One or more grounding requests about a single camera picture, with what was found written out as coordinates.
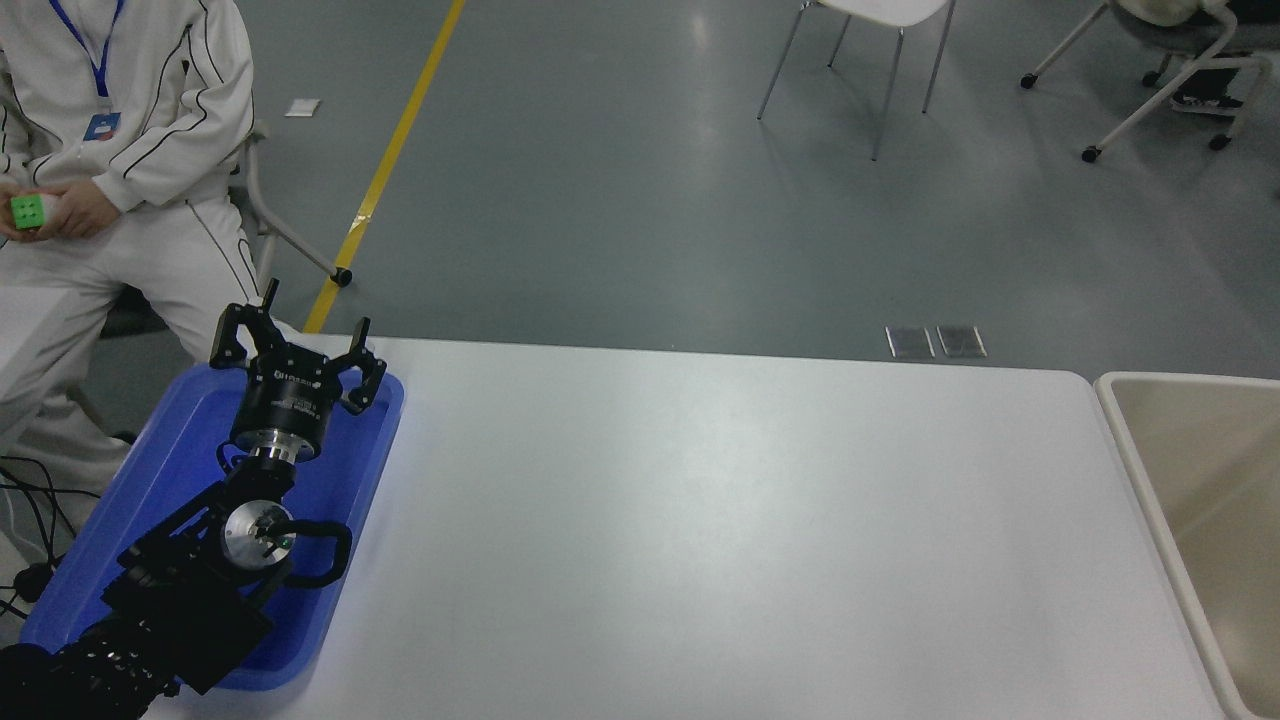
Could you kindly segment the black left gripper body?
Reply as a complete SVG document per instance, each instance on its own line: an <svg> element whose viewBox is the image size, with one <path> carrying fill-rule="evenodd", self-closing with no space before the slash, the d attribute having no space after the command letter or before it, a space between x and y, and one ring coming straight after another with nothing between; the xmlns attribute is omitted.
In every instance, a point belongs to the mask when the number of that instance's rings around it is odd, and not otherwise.
<svg viewBox="0 0 1280 720"><path fill-rule="evenodd" d="M276 432L301 439L306 448L320 448L340 397L339 374L334 359L298 345L260 354L247 370L230 441L252 448Z"/></svg>

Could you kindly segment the person's left hand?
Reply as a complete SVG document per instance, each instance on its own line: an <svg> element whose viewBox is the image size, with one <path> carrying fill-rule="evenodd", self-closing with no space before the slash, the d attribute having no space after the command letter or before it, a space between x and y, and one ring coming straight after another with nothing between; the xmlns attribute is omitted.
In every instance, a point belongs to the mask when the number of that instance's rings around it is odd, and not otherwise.
<svg viewBox="0 0 1280 720"><path fill-rule="evenodd" d="M37 193L56 199L56 208L35 234L37 241L55 237L86 240L101 233L122 217L122 211L93 179L44 186Z"/></svg>

